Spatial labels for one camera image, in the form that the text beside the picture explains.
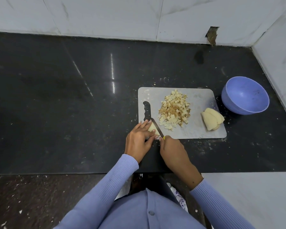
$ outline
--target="person's left hand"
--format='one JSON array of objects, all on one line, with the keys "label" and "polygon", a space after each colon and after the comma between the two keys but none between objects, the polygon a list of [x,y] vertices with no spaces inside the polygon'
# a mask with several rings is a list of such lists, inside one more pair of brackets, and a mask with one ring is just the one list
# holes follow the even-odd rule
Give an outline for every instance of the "person's left hand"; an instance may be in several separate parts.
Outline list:
[{"label": "person's left hand", "polygon": [[158,138],[158,135],[155,135],[155,130],[152,132],[148,131],[151,124],[152,121],[148,120],[145,120],[143,123],[138,123],[126,137],[124,154],[132,156],[138,163],[140,163],[145,154],[147,154],[152,146],[153,140]]}]

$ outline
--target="hand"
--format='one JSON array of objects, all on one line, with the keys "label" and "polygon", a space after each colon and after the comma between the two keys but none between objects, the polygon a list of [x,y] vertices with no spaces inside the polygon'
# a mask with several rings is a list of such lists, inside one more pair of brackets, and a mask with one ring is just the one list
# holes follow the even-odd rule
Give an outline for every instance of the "hand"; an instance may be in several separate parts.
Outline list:
[{"label": "hand", "polygon": [[143,123],[138,123],[126,137],[126,146],[124,154],[128,154],[141,162],[145,154],[149,151],[154,139],[158,138],[155,135],[155,130],[149,132],[148,129],[152,121],[145,120]]},{"label": "hand", "polygon": [[160,154],[167,167],[191,190],[203,180],[178,139],[173,139],[170,136],[165,136],[165,140],[160,138]]}]

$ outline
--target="white tile wall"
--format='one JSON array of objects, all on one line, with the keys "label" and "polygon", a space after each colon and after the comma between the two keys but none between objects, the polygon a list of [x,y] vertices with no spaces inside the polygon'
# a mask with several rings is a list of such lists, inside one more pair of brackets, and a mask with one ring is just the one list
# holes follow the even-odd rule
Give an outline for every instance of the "white tile wall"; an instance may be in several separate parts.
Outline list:
[{"label": "white tile wall", "polygon": [[0,32],[60,34],[43,0],[0,0]]},{"label": "white tile wall", "polygon": [[286,228],[286,172],[202,175],[256,229]]},{"label": "white tile wall", "polygon": [[44,0],[61,34],[156,40],[163,0]]},{"label": "white tile wall", "polygon": [[286,12],[253,46],[253,52],[286,108]]},{"label": "white tile wall", "polygon": [[286,0],[163,0],[157,41],[251,46],[286,10]]}]

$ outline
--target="sleeve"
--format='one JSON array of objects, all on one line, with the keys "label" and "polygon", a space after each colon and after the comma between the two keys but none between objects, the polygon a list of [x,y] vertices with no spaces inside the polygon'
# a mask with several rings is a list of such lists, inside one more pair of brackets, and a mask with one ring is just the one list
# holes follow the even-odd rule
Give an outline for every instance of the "sleeve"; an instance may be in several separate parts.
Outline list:
[{"label": "sleeve", "polygon": [[190,193],[215,229],[254,229],[205,179]]},{"label": "sleeve", "polygon": [[139,168],[123,154],[115,166],[61,220],[55,229],[98,228],[124,183]]}]

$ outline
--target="knife blade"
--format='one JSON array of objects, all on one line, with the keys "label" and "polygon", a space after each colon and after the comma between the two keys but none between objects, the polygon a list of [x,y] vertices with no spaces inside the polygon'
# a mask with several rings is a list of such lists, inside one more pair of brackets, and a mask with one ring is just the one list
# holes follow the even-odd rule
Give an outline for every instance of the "knife blade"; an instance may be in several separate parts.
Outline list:
[{"label": "knife blade", "polygon": [[163,135],[162,131],[160,130],[159,126],[157,125],[156,121],[155,121],[153,118],[150,118],[150,119],[151,119],[152,122],[154,123],[154,125],[155,125],[156,129],[158,130],[160,136],[161,136],[162,138],[164,138],[164,135]]}]

